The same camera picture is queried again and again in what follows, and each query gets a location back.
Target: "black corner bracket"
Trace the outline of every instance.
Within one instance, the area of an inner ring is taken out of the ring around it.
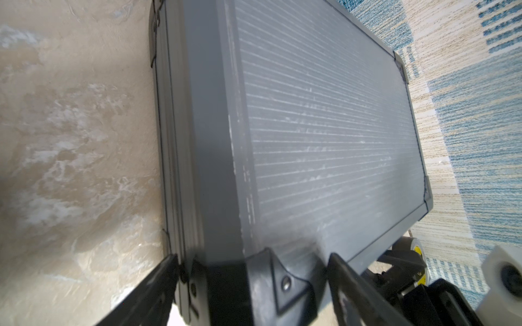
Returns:
[[[195,259],[189,283],[192,325],[303,326],[317,317],[311,283],[288,272],[271,249],[215,266]]]
[[[404,61],[402,61],[402,58],[396,51],[393,51],[393,54],[395,57],[395,64],[397,65],[397,67],[399,67],[400,74],[402,75],[402,79],[404,80],[404,82],[406,84],[409,84],[410,81],[408,80],[408,74],[406,73],[406,66],[404,65]]]
[[[330,255],[327,273],[334,312],[340,326],[412,326],[373,285],[359,276],[338,254]]]
[[[167,255],[97,326],[166,325],[179,269],[177,255]]]

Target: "gray case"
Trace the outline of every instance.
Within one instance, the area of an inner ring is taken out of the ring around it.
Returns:
[[[320,307],[331,252],[362,272],[431,210],[404,64],[335,0],[154,0],[149,33],[187,323],[217,318],[209,270],[237,265],[263,324],[248,262],[265,248],[274,288],[280,262]]]

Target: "blue striped rug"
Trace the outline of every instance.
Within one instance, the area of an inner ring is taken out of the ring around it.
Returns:
[[[522,2],[339,2],[406,62],[434,192],[412,233],[476,307],[484,258],[522,246]]]

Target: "black plastic corner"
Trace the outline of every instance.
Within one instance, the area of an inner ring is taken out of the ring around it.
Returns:
[[[462,292],[452,283],[438,279],[426,290],[443,325],[483,326]]]
[[[166,325],[178,279],[177,255],[167,255],[97,326]]]
[[[328,260],[328,284],[340,326],[412,326],[398,310],[336,253]]]
[[[271,249],[216,266],[195,259],[189,289],[191,325],[304,326],[317,317],[311,283],[288,272]]]
[[[395,58],[395,64],[397,65],[397,67],[399,67],[400,74],[402,75],[402,79],[404,80],[404,82],[406,84],[409,84],[410,81],[408,80],[408,74],[406,73],[406,66],[404,65],[404,61],[402,60],[402,58],[396,51],[393,51],[393,54],[394,54],[394,58]]]
[[[317,317],[310,282],[288,272],[271,249],[246,260],[256,326],[308,325]]]

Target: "ribbed panel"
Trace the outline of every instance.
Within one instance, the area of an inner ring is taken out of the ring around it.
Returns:
[[[283,260],[295,241],[349,259],[423,203],[394,59],[323,0],[236,0],[236,16],[259,198],[254,236]]]

